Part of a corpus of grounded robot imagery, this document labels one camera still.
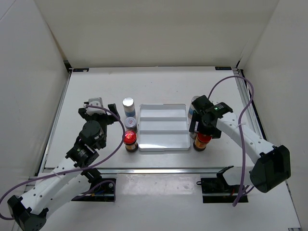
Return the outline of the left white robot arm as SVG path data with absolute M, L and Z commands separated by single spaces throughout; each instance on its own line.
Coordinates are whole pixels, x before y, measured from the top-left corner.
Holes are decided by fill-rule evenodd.
M 39 231 L 47 219 L 71 200 L 97 192 L 101 186 L 114 183 L 102 178 L 95 163 L 98 151 L 106 147 L 107 127 L 120 122 L 116 104 L 104 108 L 99 101 L 88 101 L 78 110 L 86 120 L 74 146 L 49 174 L 32 179 L 36 185 L 26 193 L 12 195 L 7 205 L 11 216 L 23 231 Z

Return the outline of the red-lid sauce jar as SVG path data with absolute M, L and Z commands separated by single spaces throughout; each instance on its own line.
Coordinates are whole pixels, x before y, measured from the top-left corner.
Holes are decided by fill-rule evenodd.
M 124 137 L 125 149 L 133 153 L 138 150 L 137 135 L 132 130 L 127 130 Z
M 202 152 L 206 149 L 207 144 L 212 140 L 211 136 L 198 133 L 196 135 L 193 147 L 196 151 Z

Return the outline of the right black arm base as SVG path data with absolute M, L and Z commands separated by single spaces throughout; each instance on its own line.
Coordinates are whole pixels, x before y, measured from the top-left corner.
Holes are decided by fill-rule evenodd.
M 240 191 L 242 168 L 228 166 L 214 176 L 201 177 L 196 185 L 201 187 L 204 204 L 233 203 Z

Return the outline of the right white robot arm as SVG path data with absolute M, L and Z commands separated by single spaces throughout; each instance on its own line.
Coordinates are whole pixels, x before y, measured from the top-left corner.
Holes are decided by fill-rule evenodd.
M 239 124 L 233 110 L 225 103 L 213 104 L 206 96 L 192 102 L 190 132 L 219 139 L 224 133 L 229 136 L 254 164 L 252 168 L 225 167 L 217 173 L 216 187 L 228 192 L 234 185 L 253 186 L 267 193 L 291 176 L 290 152 L 284 146 L 275 146 L 252 131 L 247 125 Z

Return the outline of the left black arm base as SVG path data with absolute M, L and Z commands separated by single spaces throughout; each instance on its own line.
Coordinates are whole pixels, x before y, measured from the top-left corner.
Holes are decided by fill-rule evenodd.
M 115 202 L 116 178 L 103 177 L 96 168 L 85 170 L 81 173 L 90 184 L 89 189 L 74 197 L 71 201 L 80 202 Z

